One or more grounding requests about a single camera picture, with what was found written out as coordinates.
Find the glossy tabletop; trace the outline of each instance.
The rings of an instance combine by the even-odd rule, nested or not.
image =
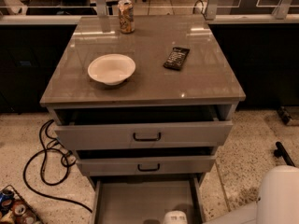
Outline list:
[[[173,47],[190,49],[181,71],[163,67]],[[90,79],[99,56],[135,61],[117,86]],[[201,15],[135,16],[122,34],[117,16],[83,17],[41,99],[43,106],[231,104],[245,99],[235,74]]]

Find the black remote control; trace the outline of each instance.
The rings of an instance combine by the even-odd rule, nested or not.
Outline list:
[[[168,69],[181,70],[189,51],[189,49],[184,48],[173,48],[167,61],[164,63],[164,67]]]

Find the dresser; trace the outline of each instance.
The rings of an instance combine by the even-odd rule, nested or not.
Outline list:
[[[166,69],[173,47],[190,49],[181,71]],[[108,86],[87,69],[99,56],[127,55],[133,75]],[[182,210],[201,222],[199,186],[245,99],[201,15],[83,17],[40,101],[55,132],[95,189],[91,223],[163,223]]]

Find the gray drawer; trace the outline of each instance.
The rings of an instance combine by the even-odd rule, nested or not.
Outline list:
[[[83,175],[169,175],[209,172],[215,156],[153,157],[136,159],[79,160]]]
[[[98,179],[91,224],[156,224],[179,210],[189,224],[202,223],[199,184],[195,176],[182,180],[107,183]]]
[[[217,147],[224,144],[231,121],[69,125],[55,130],[69,150],[149,148],[149,147]]]

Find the white bowl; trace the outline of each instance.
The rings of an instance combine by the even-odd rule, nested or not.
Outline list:
[[[88,75],[107,85],[118,85],[135,71],[135,62],[128,56],[109,54],[96,58],[88,67]]]

